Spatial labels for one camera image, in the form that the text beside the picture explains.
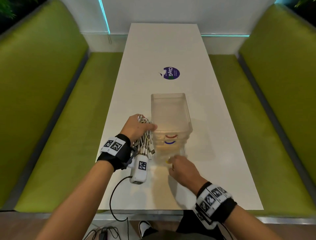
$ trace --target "green bench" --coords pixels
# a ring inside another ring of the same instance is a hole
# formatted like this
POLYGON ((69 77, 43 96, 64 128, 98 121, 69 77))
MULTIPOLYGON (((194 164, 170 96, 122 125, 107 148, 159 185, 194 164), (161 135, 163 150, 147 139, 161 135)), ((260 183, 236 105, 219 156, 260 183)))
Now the green bench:
MULTIPOLYGON (((274 4, 239 53, 316 183, 315 29, 274 4)), ((236 56, 210 55, 210 60, 264 207, 252 212, 316 216, 315 205, 236 56)))
MULTIPOLYGON (((49 1, 0 40, 0 208, 74 84, 88 45, 49 1)), ((91 53, 15 210, 52 212, 95 162, 122 53, 91 53)))

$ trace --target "purple sticker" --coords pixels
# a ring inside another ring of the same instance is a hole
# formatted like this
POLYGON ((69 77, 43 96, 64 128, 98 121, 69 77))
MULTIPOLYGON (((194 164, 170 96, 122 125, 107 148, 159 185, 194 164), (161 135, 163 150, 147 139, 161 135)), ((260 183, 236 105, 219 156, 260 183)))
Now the purple sticker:
POLYGON ((163 70, 166 71, 163 75, 165 79, 177 79, 180 76, 179 70, 174 67, 165 67, 163 70))

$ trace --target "person's left hand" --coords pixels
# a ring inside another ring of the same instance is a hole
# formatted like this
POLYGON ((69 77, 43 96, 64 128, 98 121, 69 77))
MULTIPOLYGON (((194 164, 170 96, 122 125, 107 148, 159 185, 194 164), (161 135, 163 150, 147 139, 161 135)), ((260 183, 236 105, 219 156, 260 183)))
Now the person's left hand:
POLYGON ((152 123, 139 123, 137 117, 141 114, 130 116, 121 130, 121 134, 127 136, 131 143, 138 140, 146 131, 155 131, 156 124, 152 123))

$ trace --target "black pants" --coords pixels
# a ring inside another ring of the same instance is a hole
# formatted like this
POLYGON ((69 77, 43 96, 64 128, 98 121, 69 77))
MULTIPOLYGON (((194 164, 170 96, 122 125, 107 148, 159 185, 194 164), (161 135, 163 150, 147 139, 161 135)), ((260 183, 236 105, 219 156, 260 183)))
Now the black pants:
MULTIPOLYGON (((149 228, 144 232, 144 237, 155 232, 158 232, 158 230, 149 228)), ((219 230, 218 226, 216 226, 216 228, 214 228, 213 230, 207 230, 192 210, 183 211, 183 218, 181 219, 181 222, 176 232, 199 233, 202 235, 213 237, 216 240, 224 240, 224 237, 221 231, 219 230)))

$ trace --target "tabletop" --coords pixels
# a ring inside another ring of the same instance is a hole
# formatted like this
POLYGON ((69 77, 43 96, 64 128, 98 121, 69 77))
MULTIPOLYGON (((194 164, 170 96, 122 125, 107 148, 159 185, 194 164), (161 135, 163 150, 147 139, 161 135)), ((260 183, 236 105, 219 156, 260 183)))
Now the tabletop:
MULTIPOLYGON (((150 118, 151 94, 185 93, 193 132, 185 152, 210 182, 223 187, 246 210, 262 204, 241 149, 224 98, 196 24, 132 23, 118 72, 100 149, 117 135, 129 116, 150 118), (176 68, 176 79, 165 79, 164 68, 176 68)), ((109 209, 116 184, 130 169, 116 171, 99 209, 109 209)), ((191 209, 195 196, 169 176, 168 168, 149 162, 142 185, 123 181, 111 207, 121 210, 191 209)))

